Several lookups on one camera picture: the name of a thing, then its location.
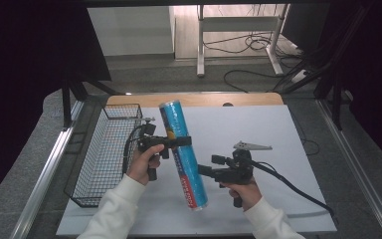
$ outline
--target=white sleeve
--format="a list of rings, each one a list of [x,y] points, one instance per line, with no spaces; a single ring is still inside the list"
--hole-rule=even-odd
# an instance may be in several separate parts
[[[244,213],[255,227],[253,235],[260,239],[300,239],[287,224],[287,216],[281,209],[275,209],[266,201],[265,197]]]
[[[104,194],[97,213],[78,238],[126,238],[144,189],[144,185],[125,175],[116,188]]]

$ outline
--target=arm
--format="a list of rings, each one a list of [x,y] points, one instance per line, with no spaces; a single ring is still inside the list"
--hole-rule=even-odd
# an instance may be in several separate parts
[[[260,192],[259,186],[254,178],[248,185],[222,183],[229,187],[232,197],[241,196],[243,199],[244,214],[253,224],[256,238],[263,239],[300,239],[287,224],[287,216],[281,209],[275,209],[266,201]]]
[[[159,158],[149,158],[163,149],[163,145],[149,148],[143,154],[137,150],[128,172],[120,184],[108,190],[98,205],[98,211],[79,238],[126,238],[135,222],[138,199],[148,183],[147,167],[160,165]]]

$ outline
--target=human hand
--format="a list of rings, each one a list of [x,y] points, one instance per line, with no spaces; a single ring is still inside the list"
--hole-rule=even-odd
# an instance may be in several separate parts
[[[250,183],[245,185],[224,182],[221,182],[220,184],[230,188],[229,194],[233,198],[241,197],[243,199],[244,211],[252,208],[263,197],[262,192],[260,192],[259,186],[253,177],[251,178]]]
[[[126,175],[128,175],[130,178],[134,179],[135,181],[143,184],[144,186],[148,183],[148,174],[147,174],[147,168],[157,168],[160,165],[160,156],[155,155],[154,158],[150,160],[150,158],[163,150],[164,145],[159,144],[156,146],[150,147],[145,152],[141,153],[137,148],[135,149],[133,156],[132,156],[132,163],[129,167],[128,171],[126,172]]]

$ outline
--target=white tabletop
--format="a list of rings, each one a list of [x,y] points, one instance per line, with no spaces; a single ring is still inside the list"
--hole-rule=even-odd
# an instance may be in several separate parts
[[[155,117],[154,135],[166,131],[158,108],[143,108],[144,117]],[[255,161],[264,161],[294,186],[324,202],[318,183],[303,150],[287,106],[193,107],[183,108],[188,131],[199,164],[225,167],[210,162],[212,154],[232,157],[238,141],[271,145],[273,150],[251,151]],[[131,236],[207,236],[250,234],[252,226],[241,208],[235,208],[228,189],[219,188],[203,176],[209,203],[201,211],[191,211],[179,181],[173,156],[162,160],[158,179],[149,182],[138,203]],[[268,202],[282,208],[297,232],[336,231],[327,211],[299,196],[266,172],[254,169],[254,176]],[[79,235],[96,208],[81,208],[71,201],[61,220],[58,235]]]

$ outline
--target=metal wire basket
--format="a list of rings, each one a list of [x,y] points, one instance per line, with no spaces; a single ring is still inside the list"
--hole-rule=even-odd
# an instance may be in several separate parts
[[[72,183],[67,183],[65,189],[80,207],[97,207],[106,191],[119,184],[125,144],[134,129],[141,125],[141,119],[139,105],[114,105],[102,109],[86,156],[77,159],[76,165],[81,170],[71,175]],[[135,147],[133,141],[127,149],[128,161],[131,161]]]

